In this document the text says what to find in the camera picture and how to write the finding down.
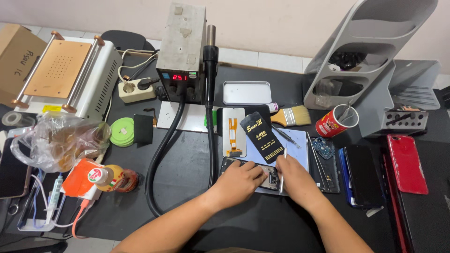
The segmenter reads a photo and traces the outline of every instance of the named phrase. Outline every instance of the white wall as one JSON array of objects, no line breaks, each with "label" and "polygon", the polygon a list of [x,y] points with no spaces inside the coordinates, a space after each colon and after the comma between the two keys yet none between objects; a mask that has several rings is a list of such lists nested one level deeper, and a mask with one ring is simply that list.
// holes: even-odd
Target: white wall
[{"label": "white wall", "polygon": [[[313,57],[356,0],[177,0],[206,5],[220,47]],[[0,22],[89,32],[117,29],[160,40],[169,0],[0,0]],[[438,59],[450,74],[450,0],[397,55]]]}]

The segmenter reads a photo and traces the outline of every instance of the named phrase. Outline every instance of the black hose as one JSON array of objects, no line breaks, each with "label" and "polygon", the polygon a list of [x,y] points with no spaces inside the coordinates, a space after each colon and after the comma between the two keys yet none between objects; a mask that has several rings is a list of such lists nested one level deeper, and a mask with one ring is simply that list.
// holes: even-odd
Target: black hose
[{"label": "black hose", "polygon": [[206,128],[208,129],[208,144],[209,144],[209,184],[208,188],[216,181],[216,165],[217,165],[217,152],[216,142],[214,140],[214,123],[212,118],[212,102],[206,104]]},{"label": "black hose", "polygon": [[164,136],[164,139],[162,139],[161,144],[156,150],[152,162],[148,167],[147,178],[145,180],[145,196],[147,199],[148,207],[155,217],[160,217],[163,214],[163,211],[156,205],[155,196],[153,195],[153,181],[155,179],[156,169],[158,168],[158,165],[162,159],[162,154],[164,152],[164,149],[166,149],[167,143],[169,143],[170,138],[172,137],[173,133],[176,130],[176,127],[178,126],[178,123],[180,122],[181,116],[183,115],[183,111],[185,109],[185,104],[186,94],[181,94],[180,105],[178,106],[178,110],[176,112],[172,125],[170,126],[169,131],[167,131],[166,136]]}]

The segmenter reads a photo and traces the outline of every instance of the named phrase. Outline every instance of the juice bottle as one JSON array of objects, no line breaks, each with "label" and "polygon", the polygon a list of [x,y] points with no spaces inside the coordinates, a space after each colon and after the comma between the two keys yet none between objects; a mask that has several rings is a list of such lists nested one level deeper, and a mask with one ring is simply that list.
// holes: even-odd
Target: juice bottle
[{"label": "juice bottle", "polygon": [[87,178],[93,182],[99,190],[129,192],[138,185],[138,174],[129,169],[123,169],[117,165],[106,165],[94,168]]}]

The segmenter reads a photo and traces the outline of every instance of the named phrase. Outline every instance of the red phone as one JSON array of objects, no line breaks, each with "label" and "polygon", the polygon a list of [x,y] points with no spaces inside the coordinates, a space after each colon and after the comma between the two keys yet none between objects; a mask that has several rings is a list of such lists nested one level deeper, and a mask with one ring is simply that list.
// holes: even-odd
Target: red phone
[{"label": "red phone", "polygon": [[402,192],[428,194],[428,187],[420,165],[413,137],[387,135],[392,167],[398,189]]}]

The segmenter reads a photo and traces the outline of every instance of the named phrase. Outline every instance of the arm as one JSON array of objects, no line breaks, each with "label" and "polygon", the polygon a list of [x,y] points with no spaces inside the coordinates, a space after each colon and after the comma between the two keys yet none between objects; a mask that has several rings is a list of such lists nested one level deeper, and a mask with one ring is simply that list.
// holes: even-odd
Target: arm
[{"label": "arm", "polygon": [[261,167],[236,161],[204,194],[139,228],[111,253],[178,252],[216,212],[237,205],[253,194],[267,175]]},{"label": "arm", "polygon": [[341,214],[317,188],[311,175],[291,156],[278,156],[276,166],[284,177],[289,196],[310,213],[319,229],[327,253],[373,253]]}]

